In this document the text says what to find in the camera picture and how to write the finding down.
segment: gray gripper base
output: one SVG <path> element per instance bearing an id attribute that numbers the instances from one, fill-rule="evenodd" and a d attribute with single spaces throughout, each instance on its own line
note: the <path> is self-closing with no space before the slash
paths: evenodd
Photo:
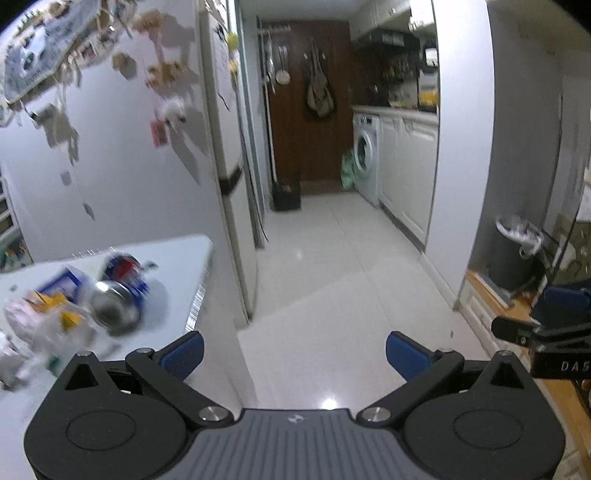
<path id="1" fill-rule="evenodd" d="M 432 480 L 392 432 L 354 423 L 349 410 L 245 410 L 197 435 L 161 480 Z"/>

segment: cabinet door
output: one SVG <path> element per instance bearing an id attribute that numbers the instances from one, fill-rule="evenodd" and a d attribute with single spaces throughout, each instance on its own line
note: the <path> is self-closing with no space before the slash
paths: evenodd
<path id="1" fill-rule="evenodd" d="M 431 0 L 410 0 L 410 8 L 411 31 L 435 23 L 435 17 L 433 15 L 433 3 Z"/>
<path id="2" fill-rule="evenodd" d="M 357 40 L 361 36 L 361 28 L 359 27 L 359 14 L 355 14 L 349 20 L 349 32 L 351 34 L 351 40 Z"/>
<path id="3" fill-rule="evenodd" d="M 371 32 L 375 26 L 375 4 L 369 2 L 358 13 L 359 15 L 359 32 L 361 35 Z"/>
<path id="4" fill-rule="evenodd" d="M 400 220 L 421 241 L 427 240 L 437 168 L 437 125 L 402 120 L 402 215 Z"/>
<path id="5" fill-rule="evenodd" d="M 375 22 L 378 27 L 386 24 L 392 17 L 410 8 L 408 0 L 380 0 L 375 5 Z"/>
<path id="6" fill-rule="evenodd" d="M 402 214 L 400 185 L 400 119 L 380 117 L 382 140 L 379 149 L 380 200 L 396 217 Z"/>

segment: wooden door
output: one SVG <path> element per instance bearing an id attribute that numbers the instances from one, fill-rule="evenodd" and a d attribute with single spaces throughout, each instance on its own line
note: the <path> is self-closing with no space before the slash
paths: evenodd
<path id="1" fill-rule="evenodd" d="M 275 94 L 269 88 L 277 176 L 293 180 L 339 179 L 341 156 L 353 147 L 348 88 L 355 72 L 349 24 L 337 21 L 281 24 L 289 24 L 291 31 L 273 35 L 275 66 L 277 70 L 281 67 L 278 47 L 287 46 L 291 83 L 276 85 Z M 323 57 L 322 68 L 336 105 L 335 111 L 325 119 L 310 112 L 306 102 L 313 41 Z"/>

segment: hallway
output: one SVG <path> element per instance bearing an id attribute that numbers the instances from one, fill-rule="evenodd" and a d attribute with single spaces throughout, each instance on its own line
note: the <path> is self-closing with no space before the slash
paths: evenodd
<path id="1" fill-rule="evenodd" d="M 303 197 L 299 212 L 269 213 L 265 230 L 256 313 L 238 333 L 260 408 L 355 415 L 404 383 L 385 359 L 392 330 L 488 359 L 415 246 L 357 193 Z"/>

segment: ceiling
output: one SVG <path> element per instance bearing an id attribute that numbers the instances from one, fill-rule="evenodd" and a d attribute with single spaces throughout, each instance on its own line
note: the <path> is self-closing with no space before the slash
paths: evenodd
<path id="1" fill-rule="evenodd" d="M 487 2 L 495 8 L 512 13 L 520 31 L 542 39 L 547 48 L 591 51 L 589 32 L 561 8 L 558 2 L 552 0 L 487 0 Z"/>
<path id="2" fill-rule="evenodd" d="M 263 20 L 348 20 L 368 0 L 239 0 L 247 17 Z"/>

